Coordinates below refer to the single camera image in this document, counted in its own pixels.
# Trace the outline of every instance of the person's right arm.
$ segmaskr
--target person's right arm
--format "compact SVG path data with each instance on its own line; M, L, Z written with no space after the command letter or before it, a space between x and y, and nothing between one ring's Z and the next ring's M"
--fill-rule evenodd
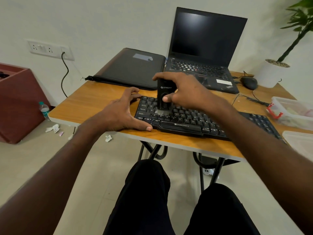
M172 80L178 88L163 101L200 110L213 118L302 232L313 234L313 162L241 116L194 76L163 72L153 79L158 78Z

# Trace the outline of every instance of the plant stem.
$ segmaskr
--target plant stem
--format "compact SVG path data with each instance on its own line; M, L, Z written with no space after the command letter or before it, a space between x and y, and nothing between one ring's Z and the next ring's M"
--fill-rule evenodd
M283 55L277 60L277 62L281 63L288 56L288 54L293 50L293 48L299 43L300 39L302 39L306 33L309 31L309 28L305 28L297 37L297 39L292 43L292 45L283 53Z

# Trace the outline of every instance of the hand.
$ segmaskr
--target hand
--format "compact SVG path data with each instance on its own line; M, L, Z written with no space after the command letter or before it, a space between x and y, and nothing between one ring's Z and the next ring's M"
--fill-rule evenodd
M160 72L152 78L172 80L175 82L178 91L163 97L164 102L173 102L175 105L183 106L187 109L201 110L206 113L213 113L222 98L211 93L200 84L193 75L186 75L179 72Z
M125 89L120 99L112 100L102 111L86 120L81 126L85 126L86 130L92 129L98 134L124 128L151 131L152 126L149 123L131 116L130 104L142 96L138 92L139 89L136 87Z

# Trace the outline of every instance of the floor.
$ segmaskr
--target floor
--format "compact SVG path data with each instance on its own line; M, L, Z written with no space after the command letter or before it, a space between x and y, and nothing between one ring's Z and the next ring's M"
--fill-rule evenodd
M68 141L73 127L61 125L64 131L61 137L53 132L45 133L45 128L53 124L43 122L17 145L0 142L0 204ZM103 135L87 156L55 235L102 234L141 147L137 140L121 135L112 137L112 141L105 142ZM147 157L148 152L144 150L143 158ZM168 149L160 163L171 180L168 209L174 231L180 235L200 196L199 167L191 152L174 148ZM204 175L205 187L210 179L211 176ZM217 182L235 192L261 234L303 234L248 163L223 167Z

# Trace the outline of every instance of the white socket panel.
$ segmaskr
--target white socket panel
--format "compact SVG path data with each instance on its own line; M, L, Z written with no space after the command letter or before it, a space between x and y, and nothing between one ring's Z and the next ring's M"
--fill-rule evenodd
M28 43L29 51L33 54L61 59L62 53L65 52L63 59L74 61L73 53L68 46L44 43L35 40L26 41Z

